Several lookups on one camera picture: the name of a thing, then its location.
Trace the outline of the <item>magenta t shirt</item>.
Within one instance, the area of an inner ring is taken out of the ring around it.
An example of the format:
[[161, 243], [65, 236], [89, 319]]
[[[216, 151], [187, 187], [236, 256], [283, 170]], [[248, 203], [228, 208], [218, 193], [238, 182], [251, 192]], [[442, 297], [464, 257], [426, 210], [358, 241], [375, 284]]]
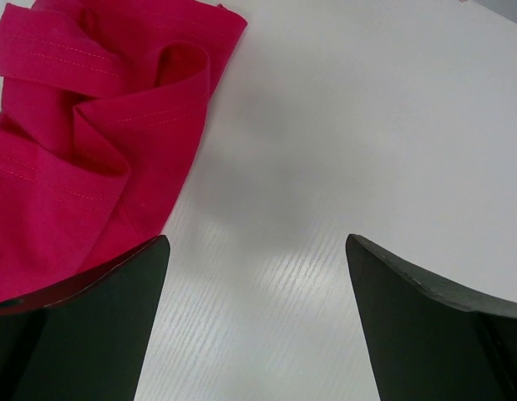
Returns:
[[199, 1], [4, 8], [0, 302], [161, 233], [246, 25]]

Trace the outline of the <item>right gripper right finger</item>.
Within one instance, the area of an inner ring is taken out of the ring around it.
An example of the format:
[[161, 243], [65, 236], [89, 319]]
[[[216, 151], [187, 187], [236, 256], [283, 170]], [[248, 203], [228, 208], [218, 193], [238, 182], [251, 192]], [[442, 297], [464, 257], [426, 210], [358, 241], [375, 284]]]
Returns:
[[517, 302], [346, 241], [348, 270], [381, 400], [517, 400]]

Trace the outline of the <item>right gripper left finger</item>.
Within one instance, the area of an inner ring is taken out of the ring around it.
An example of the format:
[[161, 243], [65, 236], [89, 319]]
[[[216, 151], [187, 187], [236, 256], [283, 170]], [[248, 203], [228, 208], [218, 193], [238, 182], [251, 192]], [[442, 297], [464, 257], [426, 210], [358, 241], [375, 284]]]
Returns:
[[0, 400], [134, 399], [169, 258], [157, 236], [0, 302]]

